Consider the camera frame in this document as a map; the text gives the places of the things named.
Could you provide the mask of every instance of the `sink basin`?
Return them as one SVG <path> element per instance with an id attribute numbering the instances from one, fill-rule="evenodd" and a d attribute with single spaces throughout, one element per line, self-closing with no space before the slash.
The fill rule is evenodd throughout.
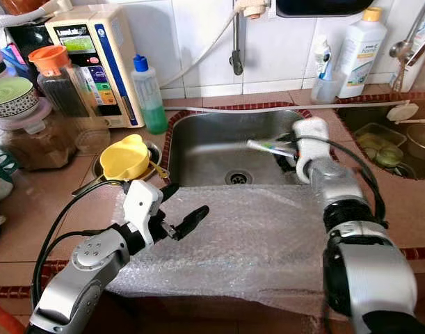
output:
<path id="1" fill-rule="evenodd" d="M 395 125 L 394 122 L 389 121 L 387 119 L 387 114 L 391 108 L 391 106 L 377 106 L 373 108 L 340 108 L 337 110 L 337 114 L 352 134 L 365 125 L 374 122 L 387 127 L 388 129 L 399 132 L 406 137 L 407 128 L 411 125 Z M 402 164 L 398 166 L 399 174 L 397 175 L 415 179 L 425 179 L 425 161 L 410 155 L 408 153 L 407 143 L 400 145 L 399 148 L 404 153 L 404 156 Z M 386 171 L 396 174 L 396 170 L 394 168 L 386 169 Z"/>
<path id="2" fill-rule="evenodd" d="M 181 186 L 299 184 L 293 168 L 284 171 L 276 156 L 247 148 L 246 141 L 273 140 L 289 133 L 300 119 L 288 110 L 182 118 L 173 128 L 170 179 Z"/>

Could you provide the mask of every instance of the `countertop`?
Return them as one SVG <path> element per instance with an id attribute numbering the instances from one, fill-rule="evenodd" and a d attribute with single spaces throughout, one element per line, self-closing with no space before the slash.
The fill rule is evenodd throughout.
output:
<path id="1" fill-rule="evenodd" d="M 382 85 L 370 86 L 368 95 L 387 93 Z M 309 90 L 290 92 L 210 97 L 203 99 L 168 100 L 166 106 L 224 106 L 263 102 L 292 102 L 309 104 Z M 168 117 L 176 112 L 171 111 Z M 326 120 L 332 140 L 363 157 L 348 130 L 332 109 L 312 111 L 313 116 Z M 128 134 L 140 134 L 144 139 L 163 149 L 164 135 L 153 136 L 145 129 L 112 129 L 112 141 Z M 336 152 L 345 166 L 355 167 L 349 157 Z M 94 156 L 77 156 L 60 170 L 28 173 L 19 170 L 13 174 L 15 190 L 0 202 L 0 214 L 8 217 L 0 236 L 0 287 L 26 287 L 30 285 L 34 262 L 50 225 L 59 211 L 72 199 L 71 192 L 93 176 L 90 170 Z M 389 234 L 400 248 L 425 247 L 425 180 L 408 180 L 393 176 L 367 161 L 378 178 L 381 193 L 387 205 Z M 164 183 L 158 176 L 150 179 L 156 186 Z M 365 184 L 362 187 L 368 192 Z M 115 199 L 120 191 L 115 187 L 103 187 L 77 203 L 59 225 L 56 236 L 73 230 L 105 228 L 111 221 Z M 68 260 L 79 242 L 78 237 L 64 241 L 54 250 L 49 260 Z M 415 272 L 425 273 L 425 260 L 411 261 Z"/>

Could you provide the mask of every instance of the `green lid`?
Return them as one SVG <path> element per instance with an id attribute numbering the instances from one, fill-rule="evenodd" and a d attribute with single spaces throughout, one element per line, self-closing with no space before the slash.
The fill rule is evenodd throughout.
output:
<path id="1" fill-rule="evenodd" d="M 25 78 L 0 78 L 0 104 L 16 100 L 27 94 L 33 84 Z"/>

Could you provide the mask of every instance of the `yellow scoop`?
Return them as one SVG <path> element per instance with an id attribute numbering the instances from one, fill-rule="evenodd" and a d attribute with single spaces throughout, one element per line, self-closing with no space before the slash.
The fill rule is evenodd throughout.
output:
<path id="1" fill-rule="evenodd" d="M 139 134 L 132 134 L 108 146 L 99 162 L 108 180 L 133 180 L 149 165 L 149 152 Z"/>

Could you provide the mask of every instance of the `bubble wrap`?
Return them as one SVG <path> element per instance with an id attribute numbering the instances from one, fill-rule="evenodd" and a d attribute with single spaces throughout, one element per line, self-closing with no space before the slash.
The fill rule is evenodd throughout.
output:
<path id="1" fill-rule="evenodd" d="M 118 197 L 114 223 L 122 223 Z M 194 209 L 209 215 L 181 241 L 160 241 L 131 258 L 107 287 L 123 296 L 233 296 L 316 314 L 326 232 L 309 186 L 181 188 L 162 204 L 178 225 Z"/>

